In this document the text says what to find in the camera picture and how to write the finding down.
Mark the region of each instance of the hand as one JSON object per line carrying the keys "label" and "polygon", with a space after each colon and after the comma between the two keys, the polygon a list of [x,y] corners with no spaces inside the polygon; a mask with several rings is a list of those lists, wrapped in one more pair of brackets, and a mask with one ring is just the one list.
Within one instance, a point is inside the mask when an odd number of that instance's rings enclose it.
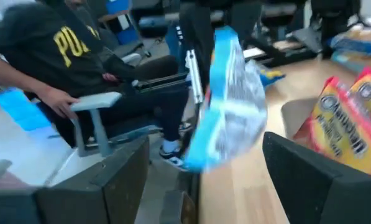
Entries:
{"label": "hand", "polygon": [[79,102],[79,100],[73,98],[68,93],[50,87],[36,94],[41,101],[51,107],[59,116],[70,119],[78,118],[76,113],[71,110],[70,105]]}
{"label": "hand", "polygon": [[117,82],[117,81],[119,81],[114,75],[112,75],[110,73],[104,73],[103,74],[103,78],[106,81],[109,81],[109,82]]}

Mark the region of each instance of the person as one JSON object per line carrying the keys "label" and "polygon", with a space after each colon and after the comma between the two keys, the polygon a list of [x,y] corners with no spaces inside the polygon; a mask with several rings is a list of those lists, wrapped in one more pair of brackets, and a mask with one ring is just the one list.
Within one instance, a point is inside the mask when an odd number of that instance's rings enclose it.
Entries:
{"label": "person", "polygon": [[[81,1],[65,2],[73,6]],[[86,25],[98,37],[97,31]],[[159,108],[157,118],[163,129],[160,155],[184,169],[181,157],[185,150],[178,128],[188,101],[187,88],[142,93],[120,77],[107,74],[98,55],[79,40],[51,7],[41,2],[18,4],[5,11],[0,21],[0,54],[10,63],[0,58],[0,83],[34,93],[62,117],[85,119],[88,113],[75,114],[70,104],[78,102],[81,96],[108,91],[118,91],[123,97],[111,108],[100,110],[104,124]],[[148,64],[147,70],[176,73],[156,62]],[[136,69],[131,71],[138,75]]]}

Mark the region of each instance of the black pants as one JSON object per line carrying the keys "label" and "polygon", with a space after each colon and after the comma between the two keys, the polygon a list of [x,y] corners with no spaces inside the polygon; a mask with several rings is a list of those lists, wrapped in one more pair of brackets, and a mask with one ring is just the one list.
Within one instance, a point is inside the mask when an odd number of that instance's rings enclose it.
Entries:
{"label": "black pants", "polygon": [[[165,56],[133,69],[134,78],[149,80],[163,78],[176,74],[178,64],[174,56]],[[188,89],[169,90],[166,92],[156,91],[153,93],[134,93],[125,96],[113,107],[101,110],[101,117],[104,124],[119,123],[134,116],[152,113],[155,108],[160,108],[161,117],[158,119],[163,128],[167,140],[179,138],[178,126],[182,119],[188,99]],[[55,114],[47,105],[39,104],[40,109],[46,117],[55,124],[61,137],[71,146],[75,147],[74,127],[69,119],[61,118]],[[89,117],[89,112],[80,113],[82,130],[84,137],[88,138],[93,134],[93,125]]]}

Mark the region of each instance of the black t-shirt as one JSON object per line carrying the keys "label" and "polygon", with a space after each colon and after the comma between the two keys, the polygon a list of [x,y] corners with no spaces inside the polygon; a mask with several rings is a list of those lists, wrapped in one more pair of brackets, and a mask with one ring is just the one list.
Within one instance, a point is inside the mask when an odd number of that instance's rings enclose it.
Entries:
{"label": "black t-shirt", "polygon": [[53,9],[41,3],[16,5],[4,13],[0,54],[17,70],[72,96],[102,92],[111,86],[102,78],[104,69],[96,55]]}

